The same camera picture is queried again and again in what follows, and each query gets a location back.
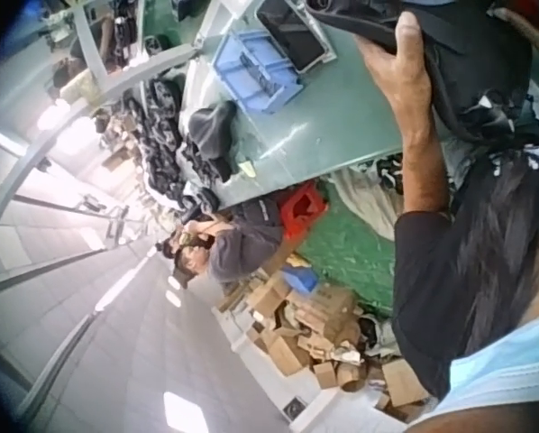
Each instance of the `hand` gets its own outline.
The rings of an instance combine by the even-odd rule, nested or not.
[[[396,26],[397,54],[356,37],[356,43],[374,82],[388,100],[405,141],[434,128],[430,104],[432,85],[425,71],[422,31],[410,12]]]
[[[192,235],[197,235],[199,233],[199,228],[199,223],[195,219],[192,219],[184,225],[183,230],[184,232],[191,233]]]

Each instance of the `white wall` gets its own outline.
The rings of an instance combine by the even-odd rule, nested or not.
[[[51,101],[46,93],[53,78],[53,64],[67,56],[51,53],[43,38],[8,59],[0,60],[0,129],[31,140],[37,118]]]

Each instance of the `black bag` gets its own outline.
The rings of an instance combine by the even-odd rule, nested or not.
[[[443,123],[467,142],[512,136],[529,86],[530,42],[486,13],[484,6],[491,2],[412,2],[306,0],[306,6],[320,22],[358,34],[389,52],[396,52],[394,31],[400,13],[414,13],[424,34],[432,102]]]

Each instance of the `gray shirt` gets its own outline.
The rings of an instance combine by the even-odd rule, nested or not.
[[[209,254],[208,272],[220,282],[255,272],[278,250],[284,231],[278,205],[268,197],[237,205],[232,225],[217,234]]]

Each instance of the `worker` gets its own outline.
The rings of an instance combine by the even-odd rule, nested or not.
[[[89,29],[107,71],[114,71],[116,69],[113,59],[115,50],[114,18],[108,14],[92,23]],[[53,86],[58,90],[64,88],[74,77],[87,68],[87,62],[79,38],[73,41],[69,49],[69,56],[59,61],[55,66]]]
[[[393,329],[440,403],[408,432],[539,432],[539,136],[469,155],[452,219],[416,17],[397,53],[356,38],[403,145]]]
[[[276,201],[265,196],[232,208],[232,221],[189,221],[184,232],[199,243],[183,245],[172,236],[163,243],[166,257],[185,273],[208,274],[219,282],[237,281],[262,266],[279,248],[283,226]]]

